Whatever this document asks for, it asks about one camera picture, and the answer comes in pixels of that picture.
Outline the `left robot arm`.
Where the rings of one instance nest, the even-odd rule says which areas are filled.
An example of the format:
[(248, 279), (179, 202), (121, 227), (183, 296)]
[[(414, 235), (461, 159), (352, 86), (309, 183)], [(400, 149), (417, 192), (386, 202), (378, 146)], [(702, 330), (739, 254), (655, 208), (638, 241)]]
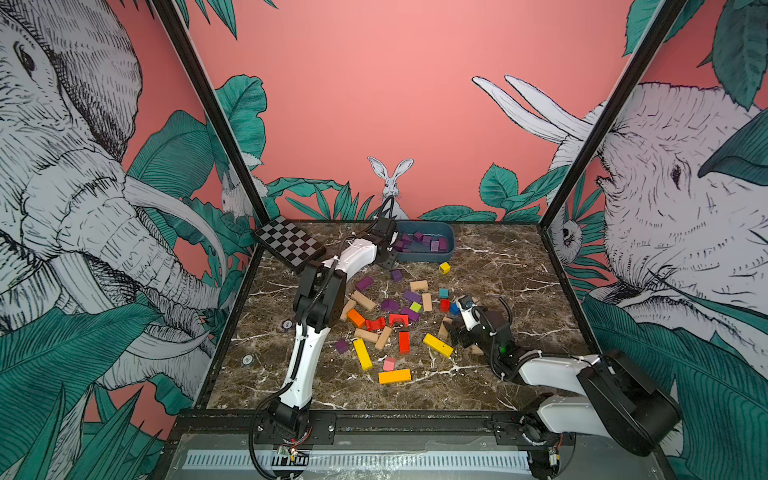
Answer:
[(308, 435), (312, 384), (319, 357), (332, 324), (341, 317), (347, 280), (369, 265), (395, 258), (397, 222), (374, 218), (359, 235), (340, 242), (338, 251), (321, 261), (324, 252), (315, 238), (279, 217), (259, 231), (259, 242), (279, 258), (303, 267), (293, 301), (295, 338), (285, 380), (265, 401), (265, 417), (289, 440)]

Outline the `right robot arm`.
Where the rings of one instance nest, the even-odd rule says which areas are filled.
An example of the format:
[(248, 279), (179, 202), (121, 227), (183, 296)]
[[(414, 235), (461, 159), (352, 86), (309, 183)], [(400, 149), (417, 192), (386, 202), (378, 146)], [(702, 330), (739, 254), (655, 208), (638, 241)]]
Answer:
[(457, 317), (447, 330), (454, 345), (479, 348), (499, 380), (555, 389), (521, 414), (530, 444), (586, 434), (647, 456), (681, 421), (679, 404), (622, 351), (575, 355), (523, 347), (512, 337), (509, 304), (502, 307), (496, 312), (464, 295), (450, 308)]

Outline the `teal plastic storage bin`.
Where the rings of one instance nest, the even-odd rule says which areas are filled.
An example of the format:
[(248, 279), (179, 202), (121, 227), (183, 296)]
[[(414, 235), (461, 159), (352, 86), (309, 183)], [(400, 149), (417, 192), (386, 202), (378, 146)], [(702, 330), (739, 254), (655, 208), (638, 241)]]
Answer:
[[(449, 262), (455, 251), (453, 228), (437, 221), (397, 221), (398, 238), (395, 243), (396, 261), (399, 263), (437, 263)], [(438, 239), (444, 237), (448, 242), (448, 251), (438, 251)]]

